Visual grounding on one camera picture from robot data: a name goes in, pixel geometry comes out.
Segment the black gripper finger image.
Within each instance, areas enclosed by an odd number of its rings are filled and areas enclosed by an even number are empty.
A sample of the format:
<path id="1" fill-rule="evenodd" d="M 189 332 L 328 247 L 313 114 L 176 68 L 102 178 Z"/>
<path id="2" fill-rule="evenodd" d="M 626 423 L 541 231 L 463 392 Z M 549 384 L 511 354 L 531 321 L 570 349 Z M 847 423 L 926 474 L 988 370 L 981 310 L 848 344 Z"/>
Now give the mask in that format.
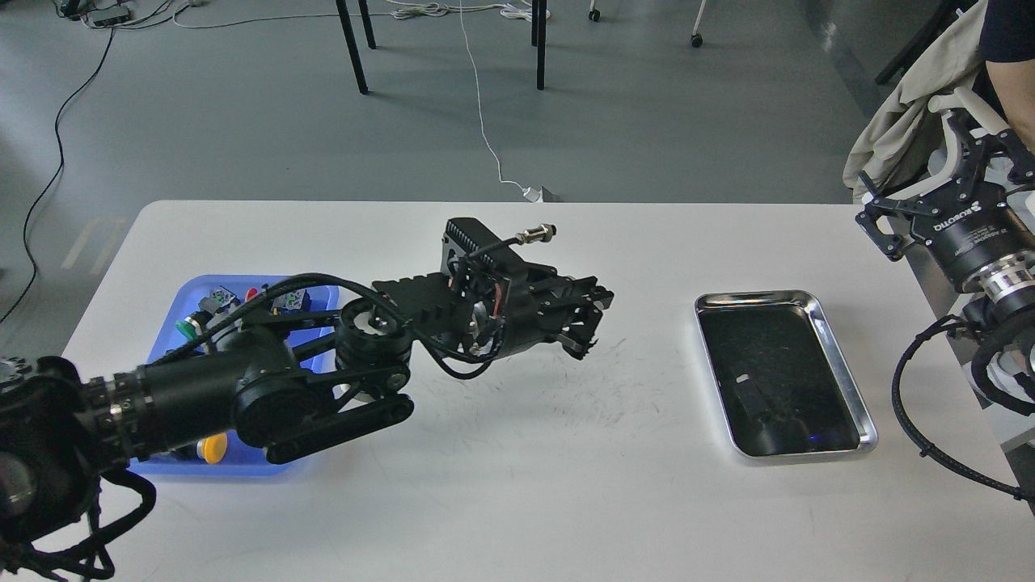
<path id="1" fill-rule="evenodd" d="M 596 277 L 560 277 L 559 282 L 558 312 L 569 318 L 602 316 L 615 298 Z"/>
<path id="2" fill-rule="evenodd" d="M 562 325 L 554 341 L 574 360 L 584 360 L 595 345 L 595 332 L 602 321 L 602 312 L 576 312 L 572 320 Z"/>

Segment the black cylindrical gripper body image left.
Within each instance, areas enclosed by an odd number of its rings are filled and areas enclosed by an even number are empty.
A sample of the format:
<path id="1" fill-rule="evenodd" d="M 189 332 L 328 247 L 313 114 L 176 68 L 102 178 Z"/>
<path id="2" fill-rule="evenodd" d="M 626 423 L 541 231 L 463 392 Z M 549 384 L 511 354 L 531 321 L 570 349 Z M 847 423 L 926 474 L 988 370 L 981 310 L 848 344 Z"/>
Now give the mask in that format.
<path id="1" fill-rule="evenodd" d="M 499 358 L 564 342 L 567 314 L 553 292 L 565 293 L 567 281 L 515 251 L 556 235 L 548 222 L 504 238 L 480 220 L 448 220 L 436 272 L 374 283 L 373 363 L 406 365 L 419 343 L 443 372 L 468 380 Z"/>

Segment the black Robotiq gripper body image right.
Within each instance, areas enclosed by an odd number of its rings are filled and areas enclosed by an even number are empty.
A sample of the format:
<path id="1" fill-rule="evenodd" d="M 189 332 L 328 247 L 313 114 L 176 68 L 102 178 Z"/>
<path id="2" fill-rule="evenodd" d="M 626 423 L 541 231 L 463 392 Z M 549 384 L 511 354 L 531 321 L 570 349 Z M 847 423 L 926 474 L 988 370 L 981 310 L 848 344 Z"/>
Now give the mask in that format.
<path id="1" fill-rule="evenodd" d="M 968 199 L 951 185 L 918 199 L 936 215 L 917 215 L 910 234 L 927 244 L 931 258 L 957 293 L 981 290 L 978 272 L 1002 258 L 1033 266 L 1033 233 L 1007 204 L 1006 190 L 979 182 Z"/>

